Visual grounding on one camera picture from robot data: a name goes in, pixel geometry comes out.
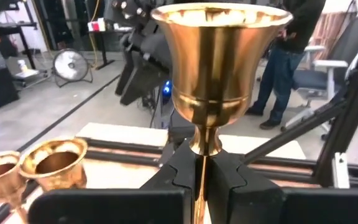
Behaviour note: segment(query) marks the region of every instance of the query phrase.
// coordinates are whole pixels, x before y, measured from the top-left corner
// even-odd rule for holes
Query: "gray floor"
[[[14,65],[15,61],[9,62],[9,64]],[[0,109],[0,151],[16,150],[21,147],[63,114],[89,97],[98,88],[113,79],[121,71],[123,65],[122,61],[117,61],[109,67],[95,72],[92,84],[73,83],[58,88],[49,80],[20,92],[19,101]],[[258,74],[262,72],[263,68],[259,68]],[[121,106],[119,99],[114,95],[115,87],[116,83],[106,87],[100,94],[39,139],[38,142],[59,136],[74,135],[89,122],[147,127],[150,122],[150,113],[141,110],[135,103],[127,107]],[[254,97],[257,96],[258,89],[259,86],[255,83]],[[273,101],[274,98],[271,97],[267,109],[272,107]],[[298,106],[301,103],[303,103],[301,98],[296,93],[292,94],[289,106]],[[293,113],[285,113],[284,120],[290,119],[293,115]],[[257,128],[259,123],[265,119],[266,117],[243,117],[238,122],[223,127],[221,132],[265,138],[274,137],[280,132],[278,129],[262,131]],[[323,145],[320,141],[322,133],[322,130],[315,129],[297,139],[307,158],[316,159],[318,157]],[[358,130],[349,149],[349,160],[358,163]]]

